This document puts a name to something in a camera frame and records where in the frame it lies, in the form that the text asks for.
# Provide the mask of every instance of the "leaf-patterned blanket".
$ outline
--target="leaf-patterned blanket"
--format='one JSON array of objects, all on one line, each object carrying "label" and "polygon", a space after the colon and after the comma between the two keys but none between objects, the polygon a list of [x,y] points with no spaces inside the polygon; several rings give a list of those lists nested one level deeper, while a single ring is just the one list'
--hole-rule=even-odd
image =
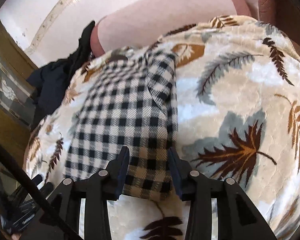
[{"label": "leaf-patterned blanket", "polygon": [[[300,224],[300,56],[289,38],[251,17],[221,16],[172,31],[149,48],[154,47],[179,56],[180,157],[208,177],[236,179],[277,238],[289,239]],[[132,57],[149,48],[133,50]],[[109,53],[91,63],[91,80]],[[125,55],[131,57],[131,50]],[[77,83],[77,88],[92,84]],[[41,130],[49,134],[44,122]],[[45,136],[30,142],[26,170],[30,176],[48,171],[48,180],[58,184],[67,152],[61,150],[70,142]],[[34,156],[40,143],[56,154]],[[213,202],[213,238],[216,210]],[[158,203],[122,195],[108,203],[108,212],[113,239],[183,239],[189,203],[174,192]]]}]

